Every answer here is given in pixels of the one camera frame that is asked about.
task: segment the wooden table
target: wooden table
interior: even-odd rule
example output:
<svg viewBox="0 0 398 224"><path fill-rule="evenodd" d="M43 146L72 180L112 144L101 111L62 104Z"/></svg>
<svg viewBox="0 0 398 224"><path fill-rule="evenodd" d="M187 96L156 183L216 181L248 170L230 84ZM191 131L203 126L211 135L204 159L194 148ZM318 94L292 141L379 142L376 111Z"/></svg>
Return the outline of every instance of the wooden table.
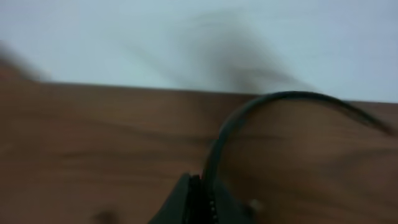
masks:
<svg viewBox="0 0 398 224"><path fill-rule="evenodd" d="M253 96L48 85L0 69L0 223L146 223L199 172L223 120ZM392 126L398 106L355 103ZM398 223L397 140L322 105L283 101L226 149L220 176L258 223Z"/></svg>

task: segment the black cable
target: black cable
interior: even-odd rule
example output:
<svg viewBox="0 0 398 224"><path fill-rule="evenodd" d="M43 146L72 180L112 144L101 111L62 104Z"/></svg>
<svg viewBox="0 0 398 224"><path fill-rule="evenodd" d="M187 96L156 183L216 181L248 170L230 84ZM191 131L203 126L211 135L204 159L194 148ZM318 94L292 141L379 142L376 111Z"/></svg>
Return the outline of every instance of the black cable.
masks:
<svg viewBox="0 0 398 224"><path fill-rule="evenodd" d="M346 115L350 116L351 118L356 118L359 122L363 123L366 126L379 129L386 134L392 134L392 129L388 125L384 124L381 120L371 116L370 114L364 112L357 107L351 106L350 104L331 96L307 91L284 91L260 96L256 99L249 101L248 103L243 105L243 107L236 110L222 125L218 139L215 140L211 145L210 155L208 156L206 166L202 173L205 190L207 190L208 192L213 191L214 181L217 175L217 168L218 163L220 162L221 153L232 132L244 125L244 119L249 113L253 112L261 105L266 105L277 100L321 101L329 104L330 106L335 106Z"/></svg>

